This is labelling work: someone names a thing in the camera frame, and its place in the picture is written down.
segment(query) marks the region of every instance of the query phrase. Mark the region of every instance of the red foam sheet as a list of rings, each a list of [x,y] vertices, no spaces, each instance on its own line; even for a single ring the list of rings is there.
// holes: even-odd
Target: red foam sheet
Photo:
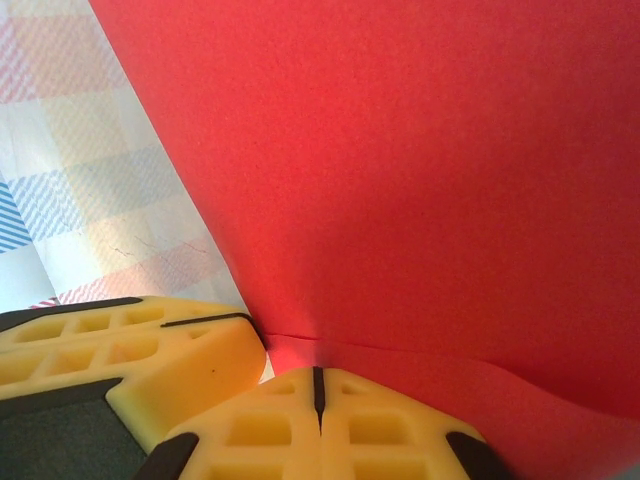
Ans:
[[[526,477],[637,459],[636,2],[92,4],[276,371],[365,374]]]

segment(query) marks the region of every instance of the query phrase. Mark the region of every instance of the checkered cloth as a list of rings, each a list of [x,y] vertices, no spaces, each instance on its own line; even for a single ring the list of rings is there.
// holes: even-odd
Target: checkered cloth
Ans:
[[[38,300],[241,303],[87,0],[0,0],[0,176],[0,279],[31,246]]]

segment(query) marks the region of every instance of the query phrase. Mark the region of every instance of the black strip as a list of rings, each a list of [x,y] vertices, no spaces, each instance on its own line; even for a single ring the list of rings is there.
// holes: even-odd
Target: black strip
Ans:
[[[322,435],[322,415],[327,405],[324,391],[324,371],[322,367],[313,367],[313,407],[318,414],[318,426]]]
[[[515,480],[513,473],[486,443],[462,432],[447,433],[447,442],[469,480]]]
[[[71,305],[58,305],[57,307],[34,308],[32,310],[16,310],[13,312],[0,313],[0,332],[22,325],[23,323],[36,320],[47,315],[58,315],[60,313],[81,312],[83,310],[93,310],[96,308],[119,307],[121,305],[133,305],[140,303],[141,298],[124,297],[113,298],[111,300],[99,300],[97,302],[74,303]]]
[[[225,318],[237,318],[237,317],[244,318],[245,320],[249,321],[249,323],[251,324],[251,326],[255,330],[256,335],[258,335],[258,338],[262,342],[262,345],[264,346],[264,349],[268,350],[268,348],[267,348],[267,339],[265,338],[265,336],[262,334],[262,332],[258,328],[258,325],[256,325],[256,322],[253,319],[253,317],[251,315],[248,315],[248,314],[244,313],[244,312],[222,313],[220,315],[211,315],[209,317],[190,318],[188,320],[177,320],[175,322],[163,323],[162,325],[160,325],[160,328],[164,328],[164,327],[179,327],[180,325],[191,325],[193,323],[213,322],[215,320],[224,320]]]
[[[198,440],[195,433],[181,433],[158,444],[132,480],[178,480]]]
[[[108,380],[100,380],[0,400],[0,419],[20,413],[31,413],[104,398],[106,393],[121,381],[122,378],[110,378]]]

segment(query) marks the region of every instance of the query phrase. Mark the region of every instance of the red paper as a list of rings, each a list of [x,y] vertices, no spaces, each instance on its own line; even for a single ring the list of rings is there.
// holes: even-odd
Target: red paper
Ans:
[[[273,339],[527,478],[640,457],[636,2],[92,0]]]

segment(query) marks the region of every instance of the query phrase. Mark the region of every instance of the black rubber edge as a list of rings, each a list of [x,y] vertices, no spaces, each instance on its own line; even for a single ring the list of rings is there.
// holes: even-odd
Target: black rubber edge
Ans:
[[[159,443],[132,480],[178,480],[198,441],[195,433],[181,433]]]
[[[104,398],[106,393],[121,381],[122,378],[110,378],[0,400],[0,419],[20,413],[36,412]]]
[[[324,370],[322,367],[313,367],[313,408],[318,414],[318,427],[322,435],[322,415],[327,406],[327,398],[324,389]]]
[[[469,480],[515,480],[498,454],[486,443],[462,432],[447,433],[447,442]]]
[[[265,350],[268,350],[267,339],[262,334],[260,329],[258,328],[258,325],[256,325],[256,321],[253,319],[253,317],[251,315],[249,315],[247,313],[244,313],[244,312],[222,313],[220,315],[211,315],[211,316],[208,316],[208,317],[190,318],[188,320],[177,320],[175,322],[163,323],[162,325],[160,325],[160,328],[179,327],[181,325],[191,325],[191,324],[194,324],[194,323],[213,322],[213,321],[216,321],[216,320],[224,320],[225,318],[237,318],[237,317],[244,318],[245,320],[247,320],[251,324],[251,326],[253,327],[253,329],[256,332],[256,335],[258,335],[258,338],[260,339],[260,342],[262,342],[262,346],[264,347]]]
[[[111,300],[99,300],[97,302],[74,303],[71,305],[58,305],[56,307],[34,308],[30,310],[15,310],[13,312],[0,313],[0,333],[10,330],[23,323],[36,320],[47,315],[58,315],[61,313],[81,312],[83,310],[94,310],[96,308],[119,307],[121,305],[133,305],[140,303],[141,298],[123,297]]]

